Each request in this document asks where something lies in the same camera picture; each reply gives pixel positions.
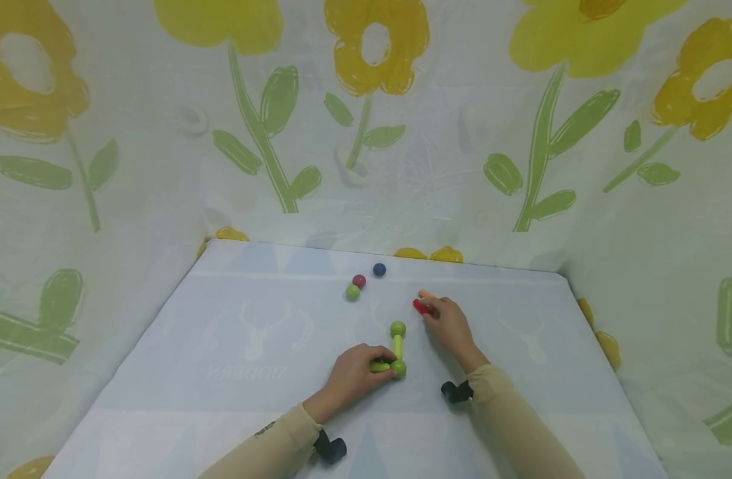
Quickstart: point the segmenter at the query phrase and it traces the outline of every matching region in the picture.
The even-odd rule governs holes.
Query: beige sleeve
[[[199,479],[282,479],[310,458],[321,425],[302,404],[266,425],[206,469]]]
[[[472,409],[495,434],[520,479],[577,479],[582,470],[501,369],[486,364],[467,375]]]

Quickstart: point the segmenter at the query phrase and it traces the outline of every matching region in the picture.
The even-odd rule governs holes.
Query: green ball
[[[400,321],[393,321],[390,324],[390,337],[400,334],[402,337],[406,337],[406,325]]]
[[[355,284],[350,284],[350,286],[347,286],[347,289],[345,289],[345,296],[348,301],[355,301],[361,296],[361,288],[355,286]]]
[[[390,363],[390,369],[395,371],[396,379],[401,379],[406,375],[406,363],[404,363],[402,359],[396,359]]]

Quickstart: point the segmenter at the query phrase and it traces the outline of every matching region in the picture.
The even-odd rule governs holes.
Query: left hand
[[[395,371],[372,373],[369,363],[381,359],[392,363],[397,358],[384,346],[358,344],[339,355],[329,380],[319,392],[302,403],[316,423],[323,424],[337,410],[355,403],[371,390],[395,378]]]

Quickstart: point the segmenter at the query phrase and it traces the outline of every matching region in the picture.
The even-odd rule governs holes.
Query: black wrist strap
[[[319,438],[315,440],[313,444],[315,450],[321,456],[326,464],[332,465],[338,460],[345,457],[347,454],[347,445],[342,438],[336,438],[335,440],[329,440],[329,436],[326,435],[326,431],[321,429]]]
[[[465,381],[458,386],[449,381],[441,386],[441,394],[443,394],[443,397],[445,397],[451,404],[465,402],[472,398],[473,393],[474,392],[472,391],[468,381]]]

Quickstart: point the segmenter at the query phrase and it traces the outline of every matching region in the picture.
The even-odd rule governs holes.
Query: hand
[[[305,400],[302,407],[316,423],[324,424],[339,409],[395,378],[392,369],[372,373],[369,363],[375,359],[392,363],[397,358],[386,347],[368,344],[359,344],[340,354],[324,387]]]
[[[434,315],[422,314],[427,329],[430,329],[441,346],[457,358],[465,374],[488,364],[486,356],[475,345],[470,324],[458,304],[447,297],[426,297],[421,302],[435,309]]]

